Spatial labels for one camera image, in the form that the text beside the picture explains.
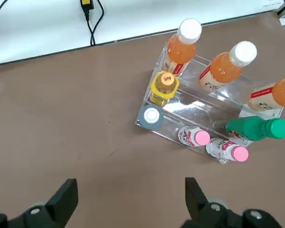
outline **plastic bottle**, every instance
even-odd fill
[[[285,78],[255,89],[249,96],[248,106],[256,111],[285,107]]]
[[[201,24],[195,19],[185,19],[168,41],[163,70],[179,76],[195,56],[195,42],[200,34]]]
[[[199,127],[182,127],[178,133],[182,144],[195,147],[204,146],[209,143],[210,135]]]
[[[162,109],[156,105],[147,104],[139,110],[138,121],[142,127],[149,130],[156,130],[163,122]]]
[[[164,106],[173,98],[180,83],[173,74],[161,71],[156,74],[151,83],[150,100],[159,106]]]
[[[242,117],[227,122],[226,131],[230,137],[251,141],[259,141],[266,137],[283,139],[285,120],[281,118],[263,120],[258,116]]]
[[[223,139],[211,139],[206,145],[206,151],[212,157],[226,161],[244,162],[248,159],[248,150],[234,142]]]
[[[224,52],[214,58],[211,64],[199,76],[200,86],[214,92],[237,79],[243,67],[257,56],[256,46],[250,41],[237,43],[230,52]]]

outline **brown tabletop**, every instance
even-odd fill
[[[177,228],[189,218],[184,178],[195,177],[207,197],[237,213],[267,210],[285,227],[285,139],[221,165],[134,125],[170,36],[0,66],[0,212],[17,216],[77,178],[67,227]],[[258,48],[245,75],[285,77],[285,27],[274,13],[204,27],[197,54],[212,59],[245,39]]]

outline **pink bottle cap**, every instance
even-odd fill
[[[198,132],[195,133],[194,135],[194,141],[196,141],[196,143],[198,145],[204,146],[207,143],[209,143],[210,141],[210,135],[208,134],[208,132],[200,130]]]
[[[239,162],[244,162],[248,159],[249,152],[245,147],[236,146],[231,151],[231,156]]]

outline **clear acrylic bottle rack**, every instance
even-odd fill
[[[167,45],[163,49],[161,56],[156,63],[152,73],[147,91],[143,98],[142,106],[152,104],[149,99],[151,94],[150,85],[155,75],[162,71],[162,63],[167,51]],[[243,146],[248,146],[251,141],[229,138],[229,135],[223,129],[223,124],[231,119],[245,116],[260,116],[263,119],[272,119],[280,117],[282,109],[267,110],[258,112],[250,109],[245,103],[249,93],[254,88],[260,87],[260,83],[252,82],[248,77],[241,75],[237,80],[220,88],[213,93],[200,88],[198,80],[200,74],[210,64],[210,61],[195,56],[179,77],[180,86],[175,96],[169,102],[161,107],[164,113],[164,120],[160,128],[152,132],[165,137],[175,143],[185,146],[198,153],[207,155],[206,147],[188,147],[179,142],[178,131],[184,126],[198,126],[207,131],[211,138],[224,138],[232,140]],[[220,163],[226,163],[225,160],[219,160]]]

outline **green bottle cap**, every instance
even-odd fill
[[[266,121],[266,133],[270,138],[283,139],[285,138],[285,120],[275,118]]]

